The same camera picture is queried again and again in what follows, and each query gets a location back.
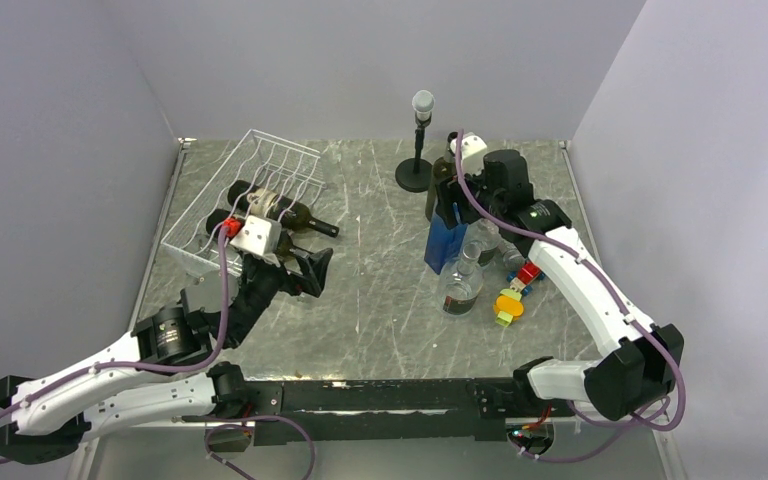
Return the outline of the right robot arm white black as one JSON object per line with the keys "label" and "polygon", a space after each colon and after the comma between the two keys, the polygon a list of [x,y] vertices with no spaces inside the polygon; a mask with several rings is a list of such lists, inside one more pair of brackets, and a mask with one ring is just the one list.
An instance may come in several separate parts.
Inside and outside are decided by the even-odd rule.
{"label": "right robot arm white black", "polygon": [[437,213],[449,227],[479,219],[494,223],[554,283],[600,354],[595,361],[545,357],[523,365],[513,376],[514,407],[536,415],[550,401],[587,402],[602,417],[618,421],[637,418],[652,402],[675,394],[667,426],[676,427],[687,401],[681,332],[673,324],[658,325],[637,307],[594,259],[563,209],[536,197],[518,151],[491,151],[482,163],[479,174],[469,174],[462,154],[455,154],[455,175],[436,186]]}

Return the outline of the dark green wine bottle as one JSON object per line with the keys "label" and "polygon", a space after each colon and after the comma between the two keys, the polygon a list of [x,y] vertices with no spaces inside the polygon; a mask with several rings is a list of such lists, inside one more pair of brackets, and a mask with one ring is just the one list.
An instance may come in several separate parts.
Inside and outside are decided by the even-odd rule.
{"label": "dark green wine bottle", "polygon": [[[205,221],[205,231],[215,240],[219,238],[219,231],[222,228],[221,223],[229,217],[236,217],[237,219],[244,220],[246,217],[231,213],[228,210],[216,209],[208,215]],[[295,253],[303,251],[304,249],[298,248],[291,240],[288,233],[283,228],[281,236],[276,249],[277,258],[291,258]]]}

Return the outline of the wine bottle with cream label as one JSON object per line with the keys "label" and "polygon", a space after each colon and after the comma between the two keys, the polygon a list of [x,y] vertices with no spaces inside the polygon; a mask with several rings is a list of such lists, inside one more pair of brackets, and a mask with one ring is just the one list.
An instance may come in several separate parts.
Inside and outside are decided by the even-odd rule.
{"label": "wine bottle with cream label", "polygon": [[235,210],[275,220],[286,229],[313,230],[332,238],[340,232],[337,226],[317,219],[304,203],[246,180],[235,181],[226,199]]}

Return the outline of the blue square glass bottle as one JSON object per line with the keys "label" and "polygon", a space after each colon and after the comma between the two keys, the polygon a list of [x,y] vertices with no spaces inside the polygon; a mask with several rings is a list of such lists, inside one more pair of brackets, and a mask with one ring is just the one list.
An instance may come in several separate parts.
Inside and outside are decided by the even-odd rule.
{"label": "blue square glass bottle", "polygon": [[449,229],[439,216],[432,217],[424,261],[435,274],[439,275],[446,263],[459,255],[466,231],[466,224],[458,223]]}

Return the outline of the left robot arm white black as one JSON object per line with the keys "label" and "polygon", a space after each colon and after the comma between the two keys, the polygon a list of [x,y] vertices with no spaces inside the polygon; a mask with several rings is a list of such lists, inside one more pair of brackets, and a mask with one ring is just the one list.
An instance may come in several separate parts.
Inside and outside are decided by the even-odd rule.
{"label": "left robot arm white black", "polygon": [[167,417],[232,420],[259,401],[240,368],[217,361],[239,347],[280,292],[321,295],[333,251],[294,248],[297,272],[252,254],[234,276],[216,270],[112,345],[61,372],[0,379],[0,457],[57,460],[115,430]]}

